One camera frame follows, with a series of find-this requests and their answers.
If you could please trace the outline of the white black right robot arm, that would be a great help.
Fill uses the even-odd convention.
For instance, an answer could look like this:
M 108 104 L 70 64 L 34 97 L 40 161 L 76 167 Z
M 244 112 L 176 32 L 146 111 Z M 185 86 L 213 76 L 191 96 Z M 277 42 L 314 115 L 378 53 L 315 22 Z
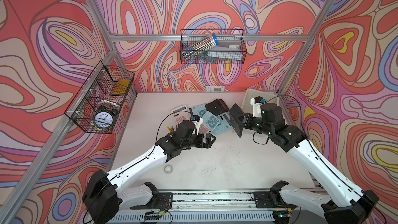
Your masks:
M 260 96 L 252 98 L 251 105 L 252 113 L 237 109 L 237 134 L 241 135 L 243 129 L 266 134 L 269 140 L 304 166 L 327 192 L 326 195 L 316 194 L 281 180 L 270 188 L 273 205 L 291 204 L 304 208 L 329 224 L 361 224 L 370 216 L 379 201 L 376 193 L 363 190 L 344 176 L 300 128 L 287 125 L 280 106 Z

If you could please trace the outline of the black calculator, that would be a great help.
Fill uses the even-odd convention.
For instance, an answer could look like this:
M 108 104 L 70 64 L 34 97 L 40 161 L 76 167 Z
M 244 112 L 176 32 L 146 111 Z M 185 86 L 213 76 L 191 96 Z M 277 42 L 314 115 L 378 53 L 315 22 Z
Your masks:
M 239 138 L 241 138 L 245 126 L 243 123 L 244 114 L 236 103 L 229 110 L 231 126 Z

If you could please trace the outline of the white plastic storage box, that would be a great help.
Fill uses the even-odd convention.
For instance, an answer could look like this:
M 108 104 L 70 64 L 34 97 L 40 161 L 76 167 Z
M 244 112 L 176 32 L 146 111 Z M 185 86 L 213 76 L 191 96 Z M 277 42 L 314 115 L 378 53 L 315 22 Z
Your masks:
M 241 109 L 243 110 L 244 113 L 251 113 L 251 114 L 253 113 L 250 100 L 257 96 L 264 98 L 267 102 L 275 103 L 278 106 L 280 105 L 279 97 L 277 97 L 275 91 L 259 91 L 255 89 L 247 89 L 241 104 Z

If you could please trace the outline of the pink calculator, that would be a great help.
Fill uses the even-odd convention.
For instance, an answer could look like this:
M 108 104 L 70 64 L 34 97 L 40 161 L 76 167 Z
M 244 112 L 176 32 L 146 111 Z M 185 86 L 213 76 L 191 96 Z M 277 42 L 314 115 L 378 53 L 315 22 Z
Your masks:
M 210 132 L 210 129 L 205 124 L 202 123 L 199 126 L 198 134 L 206 134 L 206 133 L 209 133 L 209 132 Z

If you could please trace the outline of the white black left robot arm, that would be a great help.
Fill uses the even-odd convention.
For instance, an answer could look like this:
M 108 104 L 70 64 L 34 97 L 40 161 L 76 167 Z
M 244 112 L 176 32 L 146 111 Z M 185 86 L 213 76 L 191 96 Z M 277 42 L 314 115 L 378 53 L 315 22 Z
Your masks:
M 177 130 L 158 139 L 149 151 L 131 162 L 108 172 L 98 170 L 86 186 L 82 201 L 89 224 L 105 224 L 120 210 L 131 207 L 150 207 L 159 200 L 159 192 L 152 183 L 130 186 L 147 172 L 162 166 L 191 148 L 209 149 L 216 141 L 211 133 L 197 133 L 196 123 L 184 120 Z

